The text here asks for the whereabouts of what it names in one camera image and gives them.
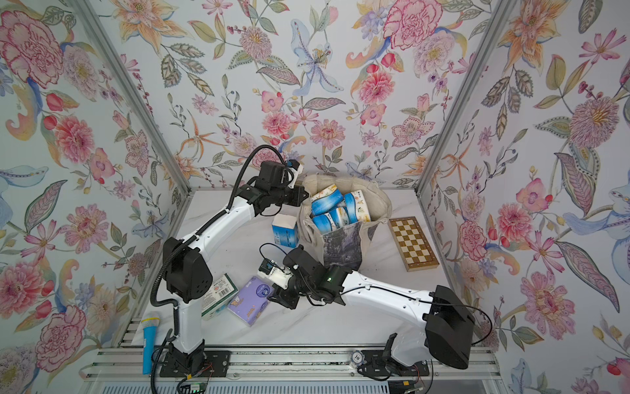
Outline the purple tissue pack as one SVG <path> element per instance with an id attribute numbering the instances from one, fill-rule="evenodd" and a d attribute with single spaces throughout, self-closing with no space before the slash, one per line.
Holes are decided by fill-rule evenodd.
<path id="1" fill-rule="evenodd" d="M 269 304 L 268 297 L 274 295 L 274 289 L 260 277 L 251 277 L 228 304 L 228 310 L 248 326 L 259 319 Z"/>

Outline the blue floral tissue pack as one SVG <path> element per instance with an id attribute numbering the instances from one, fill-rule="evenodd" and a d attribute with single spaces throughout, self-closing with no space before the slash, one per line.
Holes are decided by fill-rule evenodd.
<path id="1" fill-rule="evenodd" d="M 338 229 L 336 222 L 329 213 L 314 216 L 313 223 L 321 234 L 327 234 Z"/>
<path id="2" fill-rule="evenodd" d="M 339 190 L 337 185 L 332 184 L 313 195 L 311 200 L 312 215 L 318 216 L 329 213 L 336 208 L 336 206 L 344 200 L 344 194 Z"/>
<path id="3" fill-rule="evenodd" d="M 362 190 L 355 190 L 345 194 L 344 202 L 350 223 L 369 223 L 372 221 L 367 200 Z"/>
<path id="4" fill-rule="evenodd" d="M 331 210 L 330 215 L 337 228 L 343 228 L 350 224 L 346 207 L 334 208 L 334 210 Z"/>

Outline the green white tissue box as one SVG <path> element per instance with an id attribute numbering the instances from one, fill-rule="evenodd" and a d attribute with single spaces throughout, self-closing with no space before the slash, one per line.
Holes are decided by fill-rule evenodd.
<path id="1" fill-rule="evenodd" d="M 216 278 L 201 299 L 202 319 L 209 320 L 221 313 L 238 293 L 238 287 L 228 274 Z"/>

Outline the beige canvas bag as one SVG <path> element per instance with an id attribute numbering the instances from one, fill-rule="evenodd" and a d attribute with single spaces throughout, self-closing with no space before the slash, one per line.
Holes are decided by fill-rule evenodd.
<path id="1" fill-rule="evenodd" d="M 297 216 L 301 245 L 326 267 L 358 271 L 378 226 L 390 218 L 390 198 L 377 182 L 357 177 L 310 175 L 302 186 L 308 199 Z"/>

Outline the blue floral tissue pack front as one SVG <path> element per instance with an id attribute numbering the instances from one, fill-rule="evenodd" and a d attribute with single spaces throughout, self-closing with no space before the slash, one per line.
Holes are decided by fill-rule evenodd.
<path id="1" fill-rule="evenodd" d="M 338 229 L 336 222 L 329 213 L 314 216 L 313 223 L 321 234 L 327 234 Z"/>

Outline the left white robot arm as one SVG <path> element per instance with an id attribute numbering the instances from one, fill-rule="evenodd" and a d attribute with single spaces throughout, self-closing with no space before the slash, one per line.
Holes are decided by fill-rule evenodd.
<path id="1" fill-rule="evenodd" d="M 215 252 L 239 228 L 272 205 L 300 206 L 308 197 L 308 192 L 297 185 L 303 172 L 304 166 L 294 159 L 285 163 L 264 161 L 259 175 L 244 185 L 236 182 L 226 206 L 204 225 L 182 239 L 167 240 L 160 279 L 171 297 L 158 300 L 154 288 L 151 304 L 155 307 L 172 305 L 177 351 L 188 356 L 203 349 L 200 299 L 213 284 L 210 263 Z"/>

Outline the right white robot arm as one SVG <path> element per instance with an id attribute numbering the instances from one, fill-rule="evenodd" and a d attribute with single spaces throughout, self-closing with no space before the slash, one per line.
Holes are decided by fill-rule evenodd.
<path id="1" fill-rule="evenodd" d="M 325 267 L 303 247 L 286 253 L 281 265 L 264 258 L 259 274 L 272 282 L 268 300 L 289 310 L 305 298 L 316 306 L 360 305 L 408 323 L 407 331 L 387 345 L 390 358 L 399 364 L 435 359 L 454 369 L 469 367 L 475 319 L 448 287 L 397 287 L 345 266 Z"/>

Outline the blue tissue pack by bag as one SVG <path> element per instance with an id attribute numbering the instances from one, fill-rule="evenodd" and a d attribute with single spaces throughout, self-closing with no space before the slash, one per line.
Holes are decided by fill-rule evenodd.
<path id="1" fill-rule="evenodd" d="M 297 218 L 279 213 L 272 222 L 274 242 L 278 246 L 295 248 L 299 244 Z"/>

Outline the wooden chessboard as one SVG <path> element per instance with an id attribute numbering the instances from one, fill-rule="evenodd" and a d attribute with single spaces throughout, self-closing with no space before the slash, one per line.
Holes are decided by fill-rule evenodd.
<path id="1" fill-rule="evenodd" d="M 415 217 L 390 218 L 388 226 L 407 272 L 435 269 L 440 265 Z"/>

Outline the blue microphone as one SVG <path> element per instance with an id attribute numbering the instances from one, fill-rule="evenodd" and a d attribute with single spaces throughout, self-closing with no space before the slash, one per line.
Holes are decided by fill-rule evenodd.
<path id="1" fill-rule="evenodd" d="M 155 339 L 157 330 L 161 319 L 156 313 L 149 313 L 145 316 L 140 326 L 144 335 L 144 348 L 143 348 L 143 371 L 144 375 L 150 375 L 153 367 L 152 355 L 154 353 Z"/>

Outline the metal base rail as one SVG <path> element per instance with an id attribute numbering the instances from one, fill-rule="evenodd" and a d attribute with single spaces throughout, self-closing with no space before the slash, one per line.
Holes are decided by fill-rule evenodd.
<path id="1" fill-rule="evenodd" d="M 505 393 L 495 356 L 472 350 L 465 370 L 423 362 L 405 377 L 370 379 L 350 364 L 348 346 L 228 346 L 230 356 L 188 381 L 159 376 L 155 392 L 174 393 Z"/>

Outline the aluminium corner post left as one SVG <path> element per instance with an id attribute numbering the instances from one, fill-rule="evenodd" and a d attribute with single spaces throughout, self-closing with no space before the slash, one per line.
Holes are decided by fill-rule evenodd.
<path id="1" fill-rule="evenodd" d="M 136 84 L 133 78 L 126 70 L 119 53 L 116 51 L 111 39 L 103 28 L 95 10 L 90 5 L 89 1 L 70 0 L 69 4 L 78 19 L 84 24 L 86 33 L 90 36 L 90 39 L 93 39 L 95 48 L 103 56 L 104 62 L 112 71 L 115 80 L 120 84 L 121 92 L 125 96 L 126 102 L 129 103 L 134 114 L 139 118 L 141 125 L 148 134 L 149 140 L 153 143 L 165 168 L 169 172 L 172 181 L 182 190 L 184 196 L 189 196 L 192 192 L 190 183 L 185 180 L 162 133 L 158 129 L 158 125 L 151 116 L 139 92 L 136 90 Z"/>

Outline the aluminium corner post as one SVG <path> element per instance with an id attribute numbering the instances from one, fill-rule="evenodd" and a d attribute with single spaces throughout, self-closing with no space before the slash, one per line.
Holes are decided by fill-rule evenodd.
<path id="1" fill-rule="evenodd" d="M 162 133 L 158 129 L 158 125 L 151 116 L 139 92 L 136 90 L 136 84 L 133 78 L 126 70 L 119 53 L 116 51 L 111 39 L 103 28 L 95 10 L 90 5 L 89 1 L 70 0 L 69 4 L 78 19 L 84 24 L 86 33 L 90 36 L 90 39 L 93 39 L 95 48 L 103 56 L 104 62 L 112 71 L 115 80 L 120 84 L 121 92 L 125 96 L 126 102 L 129 103 L 134 114 L 139 118 L 141 125 L 148 134 L 149 140 L 153 143 L 165 168 L 169 172 L 172 181 L 182 190 L 184 196 L 189 196 L 192 192 L 190 183 L 185 180 Z"/>
<path id="2" fill-rule="evenodd" d="M 512 13 L 514 7 L 515 5 L 508 0 L 501 0 L 497 2 L 496 9 L 489 18 L 487 29 L 482 36 L 479 47 L 477 48 L 477 56 L 471 63 L 460 90 L 454 97 L 451 112 L 446 117 L 444 127 L 438 135 L 436 144 L 433 146 L 428 164 L 426 165 L 423 175 L 420 178 L 420 182 L 418 183 L 416 197 L 420 198 L 422 193 L 429 189 L 431 177 L 436 171 L 437 165 L 440 162 L 440 157 L 449 142 L 459 119 L 469 106 L 469 100 L 473 96 L 474 90 L 482 78 L 482 73 L 492 55 L 500 34 L 508 23 L 510 13 Z"/>

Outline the aluminium corner post right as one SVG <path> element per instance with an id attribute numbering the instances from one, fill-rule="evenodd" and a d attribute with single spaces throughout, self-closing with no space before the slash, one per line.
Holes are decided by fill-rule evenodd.
<path id="1" fill-rule="evenodd" d="M 469 100 L 473 96 L 474 90 L 482 78 L 482 73 L 492 55 L 500 34 L 508 23 L 510 13 L 512 13 L 514 7 L 515 5 L 508 0 L 501 0 L 497 2 L 496 9 L 489 18 L 487 29 L 482 36 L 479 47 L 477 48 L 477 56 L 471 63 L 460 90 L 454 97 L 451 112 L 446 117 L 444 127 L 438 135 L 436 144 L 433 146 L 428 164 L 426 165 L 423 175 L 420 178 L 420 182 L 418 183 L 416 197 L 420 198 L 422 193 L 429 189 L 431 177 L 436 171 L 437 165 L 440 162 L 440 157 L 449 142 L 459 119 L 469 106 Z"/>

